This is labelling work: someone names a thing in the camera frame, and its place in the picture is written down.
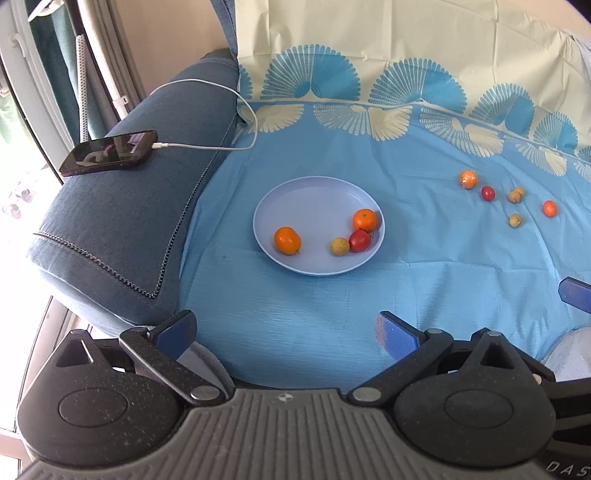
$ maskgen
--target cable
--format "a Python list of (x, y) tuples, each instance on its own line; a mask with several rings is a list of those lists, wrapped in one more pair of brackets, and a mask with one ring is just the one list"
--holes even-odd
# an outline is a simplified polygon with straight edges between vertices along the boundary
[(84, 143), (88, 142), (86, 41), (84, 35), (76, 36), (76, 69), (78, 71), (78, 116), (80, 121), (80, 143)]
[(173, 85), (175, 83), (181, 83), (181, 82), (199, 82), (199, 83), (206, 83), (207, 85), (213, 85), (214, 87), (220, 87), (220, 88), (223, 88), (224, 90), (228, 90), (228, 92), (232, 92), (240, 100), (242, 100), (244, 102), (244, 104), (248, 107), (248, 109), (251, 111), (251, 114), (252, 114), (253, 118), (255, 119), (255, 128), (254, 128), (255, 136), (252, 139), (252, 143), (248, 147), (234, 148), (234, 147), (201, 147), (199, 145), (186, 145), (184, 143), (155, 142), (152, 145), (152, 148), (157, 149), (157, 148), (165, 148), (165, 147), (181, 147), (181, 148), (192, 148), (195, 150), (222, 150), (222, 151), (226, 151), (226, 152), (234, 152), (234, 151), (250, 150), (252, 147), (255, 146), (256, 138), (258, 136), (258, 118), (256, 118), (256, 113), (252, 109), (252, 107), (250, 106), (250, 103), (248, 103), (242, 97), (242, 95), (240, 95), (240, 93), (238, 93), (236, 90), (231, 89), (230, 87), (226, 87), (225, 85), (220, 85), (219, 83), (215, 83), (215, 82), (208, 82), (207, 80), (202, 80), (202, 79), (181, 79), (181, 80), (173, 80), (172, 82), (168, 82), (168, 83), (165, 83), (164, 85), (160, 85), (152, 93), (150, 93), (150, 95), (153, 95), (154, 92), (157, 92), (158, 90), (160, 90), (163, 87), (166, 87), (168, 85)]

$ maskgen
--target white charging cable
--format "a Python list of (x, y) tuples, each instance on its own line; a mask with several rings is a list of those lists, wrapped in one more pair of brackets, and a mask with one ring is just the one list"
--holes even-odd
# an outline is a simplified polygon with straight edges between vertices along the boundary
[(200, 145), (186, 145), (184, 143), (155, 142), (152, 145), (152, 148), (181, 147), (181, 148), (193, 148), (195, 150), (223, 150), (226, 152), (234, 152), (234, 151), (250, 150), (252, 147), (255, 146), (256, 138), (258, 136), (258, 119), (256, 118), (256, 113), (252, 109), (252, 107), (250, 106), (250, 103), (248, 103), (244, 99), (244, 97), (242, 95), (240, 95), (240, 93), (238, 93), (236, 90), (231, 89), (230, 87), (226, 87), (225, 85), (220, 85), (219, 83), (215, 83), (215, 82), (208, 82), (207, 80), (202, 80), (202, 79), (181, 79), (181, 80), (173, 80), (172, 82), (168, 82), (168, 83), (165, 83), (164, 85), (160, 85), (158, 88), (156, 88), (156, 90), (154, 90), (152, 93), (150, 93), (150, 95), (153, 95), (154, 92), (157, 92), (158, 90), (160, 90), (163, 87), (166, 87), (168, 85), (173, 85), (175, 83), (181, 83), (181, 82), (199, 82), (199, 83), (206, 83), (207, 85), (213, 85), (214, 87), (220, 87), (220, 88), (223, 88), (224, 90), (227, 90), (228, 92), (232, 92), (240, 100), (242, 100), (244, 102), (244, 104), (248, 107), (248, 109), (251, 111), (252, 117), (255, 120), (255, 125), (254, 125), (255, 136), (252, 139), (252, 143), (248, 147), (234, 148), (234, 147), (202, 147)]

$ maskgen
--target stitching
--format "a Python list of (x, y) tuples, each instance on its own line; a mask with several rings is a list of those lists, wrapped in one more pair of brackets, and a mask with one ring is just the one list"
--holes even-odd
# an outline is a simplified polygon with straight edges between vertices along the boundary
[(238, 67), (236, 67), (236, 65), (234, 65), (233, 63), (231, 63), (231, 60), (228, 61), (219, 61), (219, 60), (199, 60), (198, 62), (196, 62), (196, 65), (200, 65), (202, 63), (219, 63), (220, 65), (226, 65), (228, 67), (232, 67), (234, 70), (238, 70)]
[[(228, 133), (232, 127), (232, 124), (234, 123), (235, 120), (236, 120), (236, 114), (234, 114), (234, 116), (232, 117), (232, 121), (228, 125), (226, 133), (224, 134), (222, 141), (220, 142), (220, 146), (222, 146), (224, 141), (226, 140)], [(102, 261), (100, 258), (91, 254), (89, 251), (84, 250), (83, 248), (79, 247), (74, 242), (69, 242), (68, 240), (63, 239), (62, 237), (57, 236), (54, 233), (46, 232), (43, 230), (39, 230), (37, 232), (34, 232), (33, 235), (41, 236), (41, 237), (51, 240), (57, 244), (63, 245), (64, 247), (70, 248), (74, 252), (82, 255), (83, 257), (88, 258), (91, 262), (94, 262), (98, 267), (102, 268), (108, 274), (112, 275), (117, 280), (119, 280), (121, 283), (127, 285), (129, 288), (136, 291), (140, 295), (143, 295), (144, 297), (154, 300), (156, 297), (158, 297), (158, 294), (160, 293), (160, 289), (162, 287), (162, 283), (164, 282), (164, 275), (166, 274), (166, 266), (168, 264), (168, 259), (170, 258), (170, 253), (173, 249), (174, 241), (176, 240), (177, 234), (181, 228), (183, 220), (189, 211), (189, 207), (190, 207), (191, 203), (193, 202), (195, 195), (197, 194), (197, 190), (199, 189), (199, 187), (203, 183), (203, 179), (205, 178), (205, 175), (209, 171), (209, 168), (211, 168), (213, 161), (217, 157), (218, 153), (219, 153), (219, 150), (214, 153), (213, 157), (211, 158), (211, 160), (207, 164), (207, 167), (205, 167), (205, 170), (203, 171), (203, 173), (199, 177), (199, 181), (197, 182), (197, 184), (193, 188), (193, 191), (191, 192), (189, 199), (187, 200), (187, 202), (185, 202), (183, 211), (181, 212), (181, 215), (180, 215), (178, 222), (173, 230), (173, 233), (170, 236), (170, 239), (168, 240), (168, 245), (166, 247), (166, 251), (164, 252), (164, 258), (163, 258), (162, 264), (160, 266), (160, 274), (158, 275), (158, 280), (156, 282), (156, 286), (154, 287), (154, 291), (152, 293), (137, 286), (135, 283), (133, 283), (131, 280), (125, 278), (123, 275), (121, 275), (119, 272), (117, 272), (117, 270), (110, 267), (107, 263)]]

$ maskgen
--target metal screw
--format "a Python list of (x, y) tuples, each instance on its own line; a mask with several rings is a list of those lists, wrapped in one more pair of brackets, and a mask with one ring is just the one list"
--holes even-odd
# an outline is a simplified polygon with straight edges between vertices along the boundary
[(191, 396), (195, 400), (210, 401), (219, 397), (220, 391), (212, 385), (202, 385), (191, 390)]
[(380, 390), (374, 387), (360, 387), (353, 390), (353, 398), (362, 402), (378, 401), (382, 397)]
[(139, 333), (144, 338), (148, 336), (148, 329), (146, 327), (131, 327), (129, 331)]

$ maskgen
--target blue gripper pad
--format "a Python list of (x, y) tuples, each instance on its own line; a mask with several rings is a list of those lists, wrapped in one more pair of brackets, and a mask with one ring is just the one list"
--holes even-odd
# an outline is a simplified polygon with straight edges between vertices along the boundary
[(426, 340), (423, 332), (390, 312), (380, 312), (375, 319), (375, 336), (395, 362), (413, 353)]
[(197, 337), (197, 319), (191, 310), (183, 310), (148, 333), (154, 346), (176, 360)]
[(560, 299), (573, 307), (591, 313), (591, 285), (566, 277), (558, 285)]

